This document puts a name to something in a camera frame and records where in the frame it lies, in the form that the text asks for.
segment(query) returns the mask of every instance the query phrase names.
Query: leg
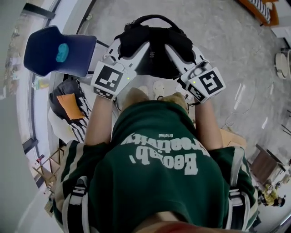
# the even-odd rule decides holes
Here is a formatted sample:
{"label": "leg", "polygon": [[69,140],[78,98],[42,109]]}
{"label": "leg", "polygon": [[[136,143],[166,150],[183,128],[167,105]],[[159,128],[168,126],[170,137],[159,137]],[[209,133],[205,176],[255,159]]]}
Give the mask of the leg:
{"label": "leg", "polygon": [[123,112],[130,105],[149,100],[150,100],[149,97],[143,91],[133,87],[126,95],[121,112]]}
{"label": "leg", "polygon": [[160,101],[172,102],[172,103],[178,104],[182,108],[184,108],[186,112],[188,112],[187,104],[185,102],[183,95],[180,92],[176,92],[171,96],[163,97],[160,99]]}

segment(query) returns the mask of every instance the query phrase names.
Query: shirt sleeve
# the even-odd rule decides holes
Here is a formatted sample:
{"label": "shirt sleeve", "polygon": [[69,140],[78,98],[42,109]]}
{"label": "shirt sleeve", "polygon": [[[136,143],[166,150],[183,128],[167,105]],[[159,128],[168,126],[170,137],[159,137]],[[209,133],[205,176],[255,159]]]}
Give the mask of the shirt sleeve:
{"label": "shirt sleeve", "polygon": [[[226,147],[223,149],[217,149],[209,151],[210,156],[217,162],[219,165],[222,176],[226,182],[230,185],[231,182],[231,167],[232,161],[234,158],[236,147]],[[250,199],[250,214],[247,224],[247,228],[252,226],[257,215],[258,215],[258,192],[251,182],[251,173],[249,166],[247,164],[246,157],[244,155],[241,167],[237,179],[237,188],[241,192],[245,192]]]}
{"label": "shirt sleeve", "polygon": [[64,200],[72,192],[81,176],[87,176],[88,180],[91,180],[95,167],[105,156],[107,148],[106,143],[87,146],[71,141],[67,144],[56,180],[53,201],[55,218],[60,226],[63,224],[61,211]]}

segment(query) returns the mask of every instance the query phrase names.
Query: blue chair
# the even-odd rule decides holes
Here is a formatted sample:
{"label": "blue chair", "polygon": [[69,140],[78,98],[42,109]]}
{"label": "blue chair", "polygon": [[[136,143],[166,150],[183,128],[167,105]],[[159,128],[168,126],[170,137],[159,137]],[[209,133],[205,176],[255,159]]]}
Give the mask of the blue chair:
{"label": "blue chair", "polygon": [[[24,66],[38,76],[58,71],[78,77],[87,75],[97,38],[92,35],[63,35],[56,26],[32,33],[27,41]],[[56,57],[59,46],[67,44],[69,53],[64,62]]]}

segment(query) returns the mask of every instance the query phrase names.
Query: concrete floor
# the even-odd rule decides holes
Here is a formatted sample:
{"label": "concrete floor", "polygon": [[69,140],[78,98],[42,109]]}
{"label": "concrete floor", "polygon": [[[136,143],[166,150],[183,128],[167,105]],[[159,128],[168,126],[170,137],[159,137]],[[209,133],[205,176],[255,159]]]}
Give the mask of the concrete floor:
{"label": "concrete floor", "polygon": [[[161,14],[174,21],[224,78],[226,90],[212,101],[219,126],[232,125],[233,132],[247,140],[248,158],[256,153],[256,143],[279,157],[291,157],[290,136],[281,127],[288,126],[291,81],[279,79],[274,68],[275,54],[286,45],[269,28],[260,27],[236,1],[98,0],[91,13],[87,34],[107,44],[123,32],[126,23],[140,16]],[[148,24],[168,27],[161,20]],[[153,98],[156,80],[136,77],[120,94],[120,100],[131,86],[141,85],[148,86]],[[172,94],[177,83],[163,81],[165,94]]]}

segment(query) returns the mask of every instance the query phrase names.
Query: black bag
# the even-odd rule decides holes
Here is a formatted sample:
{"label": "black bag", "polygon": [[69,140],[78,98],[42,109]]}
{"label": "black bag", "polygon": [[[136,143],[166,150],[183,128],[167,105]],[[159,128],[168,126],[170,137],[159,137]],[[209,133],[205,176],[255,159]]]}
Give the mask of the black bag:
{"label": "black bag", "polygon": [[[151,28],[142,22],[159,18],[171,25],[170,28]],[[186,62],[194,62],[192,41],[168,18],[161,15],[146,15],[125,26],[125,32],[115,39],[120,39],[120,58],[131,57],[145,42],[150,42],[149,50],[136,69],[138,75],[151,75],[159,78],[176,79],[180,74],[170,61],[165,44],[172,46]]]}

